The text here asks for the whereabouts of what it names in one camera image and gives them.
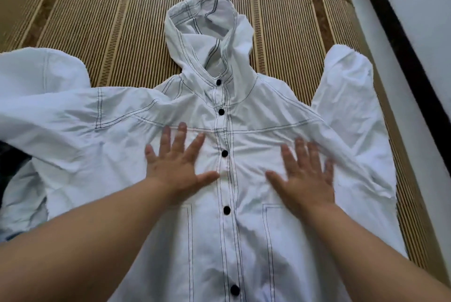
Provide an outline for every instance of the person's right arm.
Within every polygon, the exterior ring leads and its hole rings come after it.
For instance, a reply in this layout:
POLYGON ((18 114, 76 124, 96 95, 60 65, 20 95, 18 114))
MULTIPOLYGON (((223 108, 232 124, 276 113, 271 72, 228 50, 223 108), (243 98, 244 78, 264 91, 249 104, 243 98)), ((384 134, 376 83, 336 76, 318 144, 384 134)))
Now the person's right arm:
POLYGON ((267 178, 291 212, 307 222, 329 249, 353 302, 449 302, 451 290, 380 238, 352 220, 335 204, 333 165, 323 172, 318 149, 296 140, 296 161, 281 147, 288 174, 267 178))

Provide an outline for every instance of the white floor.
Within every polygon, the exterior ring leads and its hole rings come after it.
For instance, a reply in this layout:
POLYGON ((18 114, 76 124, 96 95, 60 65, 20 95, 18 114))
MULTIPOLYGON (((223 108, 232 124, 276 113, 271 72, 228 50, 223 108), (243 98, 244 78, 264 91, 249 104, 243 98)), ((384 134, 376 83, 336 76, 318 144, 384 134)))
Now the white floor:
POLYGON ((451 178, 369 0, 353 0, 451 276, 451 178))

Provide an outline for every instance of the bare skin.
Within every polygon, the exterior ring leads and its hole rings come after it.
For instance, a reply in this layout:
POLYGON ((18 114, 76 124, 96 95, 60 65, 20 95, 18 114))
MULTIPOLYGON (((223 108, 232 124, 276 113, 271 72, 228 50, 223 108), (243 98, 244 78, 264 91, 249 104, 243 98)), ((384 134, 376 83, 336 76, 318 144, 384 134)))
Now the bare skin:
POLYGON ((159 156, 145 149, 147 177, 103 199, 75 208, 0 246, 0 301, 106 301, 130 269, 161 214, 218 179, 196 175, 205 136, 184 150, 186 124, 159 156))
POLYGON ((288 174, 266 176, 291 212, 308 223, 329 249, 353 302, 449 302, 451 290, 335 204, 333 164, 319 161, 318 149, 297 139, 296 157, 286 145, 281 153, 288 174))

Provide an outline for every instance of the hand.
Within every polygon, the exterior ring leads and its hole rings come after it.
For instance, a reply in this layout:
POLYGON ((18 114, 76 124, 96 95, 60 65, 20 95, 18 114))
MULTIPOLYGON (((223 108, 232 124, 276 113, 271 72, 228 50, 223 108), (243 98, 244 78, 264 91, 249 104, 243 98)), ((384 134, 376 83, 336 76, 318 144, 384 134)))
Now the hand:
POLYGON ((310 222, 315 209, 325 205, 335 205, 335 194, 332 186, 333 163, 328 159, 324 172, 319 161, 318 148, 308 143, 308 152, 304 140, 297 138, 295 142, 296 161, 286 144, 280 149, 288 174, 285 181, 274 171, 267 171, 266 177, 287 208, 297 218, 310 222))
POLYGON ((162 184, 168 191, 171 203, 178 203, 192 196, 199 189, 219 178, 215 171, 196 175, 194 163, 205 140, 200 133, 185 151, 186 124, 180 123, 171 147, 171 129, 163 129, 160 140, 160 153, 155 155, 151 145, 146 146, 146 178, 162 184))

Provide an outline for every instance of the bamboo mat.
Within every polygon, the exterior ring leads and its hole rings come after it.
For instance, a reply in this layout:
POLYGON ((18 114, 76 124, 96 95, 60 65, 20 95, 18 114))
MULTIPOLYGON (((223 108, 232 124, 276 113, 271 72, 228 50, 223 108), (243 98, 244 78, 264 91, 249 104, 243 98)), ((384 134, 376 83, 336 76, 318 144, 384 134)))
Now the bamboo mat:
MULTIPOLYGON (((49 47, 80 58, 93 86, 152 88, 180 73, 164 40, 166 10, 181 0, 0 0, 0 51, 49 47)), ((231 0, 255 29, 251 65, 310 104, 326 52, 346 44, 371 59, 346 0, 231 0)), ((390 134, 398 218, 409 258, 449 284, 437 240, 379 75, 374 86, 390 134)))

